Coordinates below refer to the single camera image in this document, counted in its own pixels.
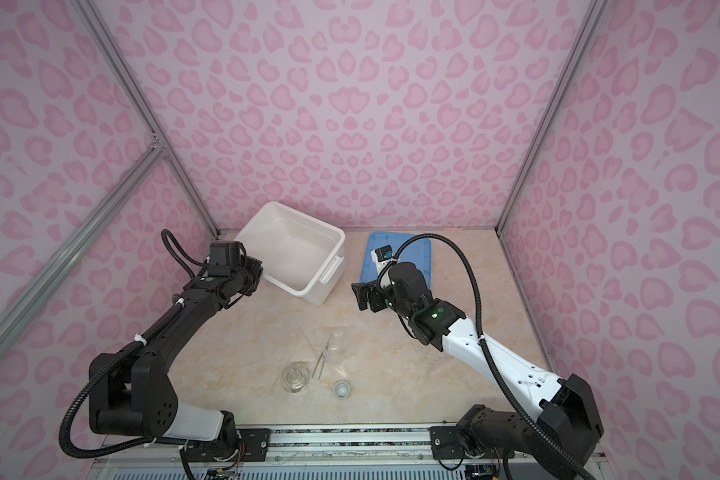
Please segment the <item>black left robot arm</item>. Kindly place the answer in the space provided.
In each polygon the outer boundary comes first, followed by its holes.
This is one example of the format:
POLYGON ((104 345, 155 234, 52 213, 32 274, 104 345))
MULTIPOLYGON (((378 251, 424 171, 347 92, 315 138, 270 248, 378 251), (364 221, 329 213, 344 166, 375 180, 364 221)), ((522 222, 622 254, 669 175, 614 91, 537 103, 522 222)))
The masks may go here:
POLYGON ((238 241, 214 242, 206 264, 173 305, 146 332, 135 337, 133 353, 92 388, 89 425, 97 434, 218 443, 236 449, 234 416, 178 399, 169 378, 174 360, 208 320, 252 295, 262 262, 238 241))

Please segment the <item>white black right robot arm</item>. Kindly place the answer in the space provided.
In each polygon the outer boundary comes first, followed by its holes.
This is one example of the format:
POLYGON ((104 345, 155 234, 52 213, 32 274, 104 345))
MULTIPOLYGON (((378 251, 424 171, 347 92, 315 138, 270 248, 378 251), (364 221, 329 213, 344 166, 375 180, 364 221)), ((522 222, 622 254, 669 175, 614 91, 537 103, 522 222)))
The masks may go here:
POLYGON ((410 262, 351 288, 359 310, 393 311, 419 343, 465 363, 501 390, 510 410, 474 405, 457 422, 455 436, 465 455, 526 453, 556 479, 591 478, 585 464, 604 428, 586 380, 544 370, 480 332, 463 310, 435 297, 410 262))

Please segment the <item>blue plastic bin lid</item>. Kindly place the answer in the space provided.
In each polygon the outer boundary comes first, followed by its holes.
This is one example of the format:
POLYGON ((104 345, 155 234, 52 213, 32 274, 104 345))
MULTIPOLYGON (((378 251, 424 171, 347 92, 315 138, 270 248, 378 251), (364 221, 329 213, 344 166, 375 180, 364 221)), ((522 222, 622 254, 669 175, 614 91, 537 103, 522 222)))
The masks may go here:
MULTIPOLYGON (((384 246, 390 246, 392 253, 412 238, 410 234, 392 232, 371 233, 367 242, 364 254, 363 265, 360 275, 361 283, 368 283, 377 278, 381 268, 376 265, 377 256, 375 251, 384 246)), ((430 239, 418 240, 408 246, 402 253, 402 262, 414 263, 425 278, 428 287, 432 287, 432 243, 430 239)))

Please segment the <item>white plastic storage bin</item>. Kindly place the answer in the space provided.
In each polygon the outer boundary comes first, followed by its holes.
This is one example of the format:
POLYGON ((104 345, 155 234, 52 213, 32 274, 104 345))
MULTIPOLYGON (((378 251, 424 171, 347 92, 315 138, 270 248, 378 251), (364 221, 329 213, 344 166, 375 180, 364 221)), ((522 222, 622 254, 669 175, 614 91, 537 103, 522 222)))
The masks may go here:
POLYGON ((343 230, 279 202, 264 205, 236 240, 262 261, 265 280, 313 305, 347 268, 343 230))

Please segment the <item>small glass beaker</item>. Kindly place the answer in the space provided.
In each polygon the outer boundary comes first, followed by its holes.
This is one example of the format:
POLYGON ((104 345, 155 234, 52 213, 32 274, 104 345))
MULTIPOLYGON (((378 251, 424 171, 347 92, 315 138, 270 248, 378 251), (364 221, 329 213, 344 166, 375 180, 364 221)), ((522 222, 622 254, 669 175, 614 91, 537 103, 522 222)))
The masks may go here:
POLYGON ((339 366, 345 360, 344 348, 341 344, 341 334, 331 333, 323 351, 323 358, 326 364, 339 366))

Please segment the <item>glass stirring rod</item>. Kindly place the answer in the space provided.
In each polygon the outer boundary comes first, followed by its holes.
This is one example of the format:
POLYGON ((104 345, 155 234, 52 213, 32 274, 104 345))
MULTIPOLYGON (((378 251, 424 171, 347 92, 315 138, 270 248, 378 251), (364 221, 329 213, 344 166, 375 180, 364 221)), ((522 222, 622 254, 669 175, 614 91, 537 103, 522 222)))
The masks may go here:
POLYGON ((325 359, 325 352, 321 352, 321 354, 318 356, 318 359, 316 361, 315 367, 312 372, 312 378, 315 378, 317 376, 318 370, 322 368, 322 365, 324 364, 325 359))

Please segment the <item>small round glass dish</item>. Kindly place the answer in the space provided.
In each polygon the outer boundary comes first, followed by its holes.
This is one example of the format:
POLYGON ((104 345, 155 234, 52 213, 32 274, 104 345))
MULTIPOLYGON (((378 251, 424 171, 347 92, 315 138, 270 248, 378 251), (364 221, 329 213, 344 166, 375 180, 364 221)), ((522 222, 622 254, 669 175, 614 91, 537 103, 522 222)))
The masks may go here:
POLYGON ((351 395, 351 386, 345 380, 339 380, 333 385, 333 394, 337 399, 345 400, 351 395))

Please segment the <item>glass conical flask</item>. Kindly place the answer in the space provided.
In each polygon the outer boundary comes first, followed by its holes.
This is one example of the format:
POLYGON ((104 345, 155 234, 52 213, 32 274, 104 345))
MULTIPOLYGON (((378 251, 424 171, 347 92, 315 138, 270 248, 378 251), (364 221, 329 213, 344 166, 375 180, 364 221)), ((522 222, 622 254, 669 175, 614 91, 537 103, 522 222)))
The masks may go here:
POLYGON ((280 383, 288 393, 299 393, 303 391, 312 378, 310 364, 305 361, 291 362, 281 373, 280 383))

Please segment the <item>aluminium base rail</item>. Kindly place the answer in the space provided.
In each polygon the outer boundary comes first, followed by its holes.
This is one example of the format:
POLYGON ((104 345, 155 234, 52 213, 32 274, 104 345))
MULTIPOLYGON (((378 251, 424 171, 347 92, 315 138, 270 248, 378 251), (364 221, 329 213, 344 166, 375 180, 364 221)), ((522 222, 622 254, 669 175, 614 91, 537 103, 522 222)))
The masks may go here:
POLYGON ((547 479, 528 453, 461 452, 450 423, 252 425, 241 461, 175 446, 139 447, 96 459, 91 479, 547 479))

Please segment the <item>left rear corner post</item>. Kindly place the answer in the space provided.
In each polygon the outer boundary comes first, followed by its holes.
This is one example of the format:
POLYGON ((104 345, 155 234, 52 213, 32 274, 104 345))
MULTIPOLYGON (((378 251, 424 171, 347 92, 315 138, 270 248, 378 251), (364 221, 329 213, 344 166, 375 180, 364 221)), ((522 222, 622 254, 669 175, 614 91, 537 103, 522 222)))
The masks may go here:
POLYGON ((212 218, 210 210, 205 205, 198 189, 192 182, 187 169, 181 163, 179 155, 168 139, 166 130, 163 128, 152 105, 147 99, 145 91, 123 56, 114 35, 110 31, 95 2, 72 0, 69 4, 75 10, 82 25, 88 31, 93 43, 120 84, 125 96, 134 108, 137 117, 152 138, 153 143, 164 151, 165 161, 184 194, 187 196, 190 205, 199 215, 211 237, 218 239, 221 235, 221 229, 212 218))

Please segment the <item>left aluminium frame beam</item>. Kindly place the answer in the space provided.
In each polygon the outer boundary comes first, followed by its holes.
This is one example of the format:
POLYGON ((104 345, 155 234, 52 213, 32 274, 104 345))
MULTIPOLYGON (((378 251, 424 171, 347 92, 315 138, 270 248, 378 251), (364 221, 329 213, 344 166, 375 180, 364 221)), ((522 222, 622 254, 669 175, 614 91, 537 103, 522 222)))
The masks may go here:
POLYGON ((163 159, 165 145, 156 142, 128 170, 67 241, 54 253, 16 301, 0 315, 0 361, 18 341, 39 310, 64 283, 114 217, 163 159))

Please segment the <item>aluminium corner frame post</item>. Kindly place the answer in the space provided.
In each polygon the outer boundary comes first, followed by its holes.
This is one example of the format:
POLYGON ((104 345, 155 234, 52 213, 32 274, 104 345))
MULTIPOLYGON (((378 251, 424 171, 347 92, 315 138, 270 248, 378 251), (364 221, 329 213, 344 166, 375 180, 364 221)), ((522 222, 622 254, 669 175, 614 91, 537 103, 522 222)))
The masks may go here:
POLYGON ((508 224, 515 207, 519 203, 520 194, 528 182, 532 169, 538 160, 542 148, 554 130, 559 113, 562 111, 566 97, 575 84, 576 77, 591 50, 594 41, 602 27, 604 19, 608 16, 612 1, 590 1, 582 24, 574 37, 572 48, 560 69, 560 75, 553 85, 550 97, 542 112, 540 121, 534 131, 531 143, 521 162, 518 175, 510 189, 507 203, 502 210, 495 228, 496 235, 502 238, 507 231, 508 224))

